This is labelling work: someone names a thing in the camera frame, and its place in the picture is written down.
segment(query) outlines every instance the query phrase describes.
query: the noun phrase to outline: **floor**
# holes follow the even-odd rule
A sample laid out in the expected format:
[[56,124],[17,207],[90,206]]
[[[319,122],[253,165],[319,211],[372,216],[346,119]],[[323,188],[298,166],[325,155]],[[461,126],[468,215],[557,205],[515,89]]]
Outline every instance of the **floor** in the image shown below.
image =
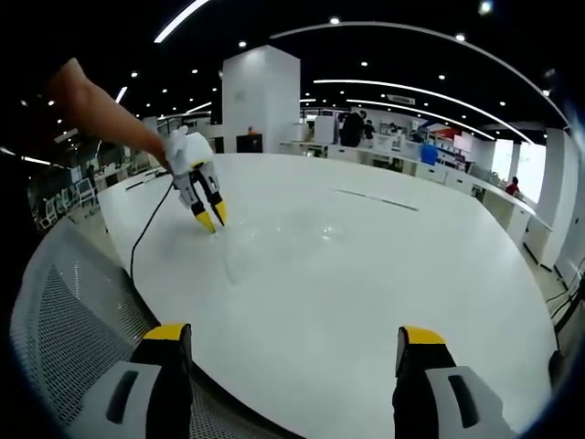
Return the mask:
[[[96,245],[114,262],[121,263],[98,207],[84,209],[78,208],[74,210],[71,217],[76,222],[81,232],[94,245]],[[564,283],[555,272],[549,272],[548,270],[539,267],[525,247],[522,247],[521,253],[524,256],[530,271],[534,275],[537,284],[540,287],[540,292],[545,300],[549,300],[565,291]],[[552,314],[558,306],[563,304],[566,298],[566,294],[562,294],[560,297],[548,302],[547,306],[549,312]],[[576,343],[579,341],[580,334],[583,333],[584,329],[585,315],[583,310],[580,309],[558,337],[561,349],[565,352],[571,352],[574,350]]]

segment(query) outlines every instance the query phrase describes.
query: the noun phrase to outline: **black ceiling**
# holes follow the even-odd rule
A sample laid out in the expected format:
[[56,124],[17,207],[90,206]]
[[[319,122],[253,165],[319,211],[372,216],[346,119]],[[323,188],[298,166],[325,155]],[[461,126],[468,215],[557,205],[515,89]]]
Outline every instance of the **black ceiling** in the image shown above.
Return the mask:
[[[452,96],[510,123],[565,125],[517,76],[487,57],[441,38],[383,27],[337,27],[270,40],[270,35],[283,31],[325,24],[332,16],[342,21],[402,23],[448,35],[462,32],[468,42],[508,62],[538,87],[552,88],[551,98],[561,108],[567,87],[560,79],[579,77],[574,48],[580,44],[580,29],[573,26],[578,18],[569,13],[564,1],[548,5],[495,1],[494,12],[480,16],[479,0],[210,0],[162,44],[155,44],[159,31],[190,3],[93,3],[83,12],[69,10],[70,22],[60,25],[70,27],[75,55],[88,76],[112,96],[128,86],[122,105],[141,117],[184,112],[209,101],[217,111],[221,100],[218,71],[224,59],[242,51],[238,43],[245,40],[247,49],[271,44],[300,58],[303,94],[310,92],[319,101],[327,99],[328,104],[346,105],[344,98],[381,101],[381,93],[392,93],[416,98],[420,108],[428,102],[428,111],[455,120],[465,114],[465,122],[471,126],[493,123],[460,105],[413,92],[313,84],[317,79],[380,80]],[[362,60],[368,62],[367,68],[360,66]],[[547,78],[546,72],[552,69],[557,74]],[[133,71],[138,72],[137,78],[131,78]],[[440,74],[446,80],[439,80]],[[571,95],[581,92],[573,89]],[[50,109],[46,117],[38,125],[48,132],[47,138],[71,128],[57,124],[61,118],[57,110]],[[535,141],[542,135],[526,134]],[[502,136],[519,140],[509,132]]]

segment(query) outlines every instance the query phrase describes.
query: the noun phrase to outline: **white robotic hand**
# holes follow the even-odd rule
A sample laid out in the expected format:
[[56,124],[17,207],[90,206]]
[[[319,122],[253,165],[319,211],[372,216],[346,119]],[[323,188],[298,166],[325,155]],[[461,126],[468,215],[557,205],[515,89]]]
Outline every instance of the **white robotic hand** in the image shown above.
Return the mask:
[[195,190],[198,181],[219,222],[225,225],[226,207],[219,195],[219,181],[213,166],[213,151],[201,134],[187,135],[186,132],[186,126],[182,126],[171,133],[166,143],[166,160],[173,171],[173,182],[181,193],[181,201],[193,211],[199,222],[214,232],[211,217]]

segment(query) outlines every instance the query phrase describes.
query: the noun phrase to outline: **window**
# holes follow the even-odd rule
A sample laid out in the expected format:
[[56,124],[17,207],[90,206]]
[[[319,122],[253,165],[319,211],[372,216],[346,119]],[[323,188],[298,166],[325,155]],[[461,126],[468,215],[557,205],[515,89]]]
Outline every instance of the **window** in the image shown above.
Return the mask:
[[520,145],[517,177],[520,192],[535,203],[540,199],[540,189],[545,176],[547,148],[543,145],[531,145],[523,142]]
[[494,160],[492,161],[492,172],[506,181],[512,165],[512,151],[514,142],[512,140],[498,139],[495,141]]

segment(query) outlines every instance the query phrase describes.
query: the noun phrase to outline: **human arm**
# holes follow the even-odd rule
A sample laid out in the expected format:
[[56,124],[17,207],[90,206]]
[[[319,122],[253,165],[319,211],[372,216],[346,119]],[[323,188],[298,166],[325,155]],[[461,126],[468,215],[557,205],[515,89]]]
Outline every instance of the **human arm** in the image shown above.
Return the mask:
[[76,59],[49,80],[47,94],[74,126],[102,140],[145,151],[168,168],[163,139],[91,82]]

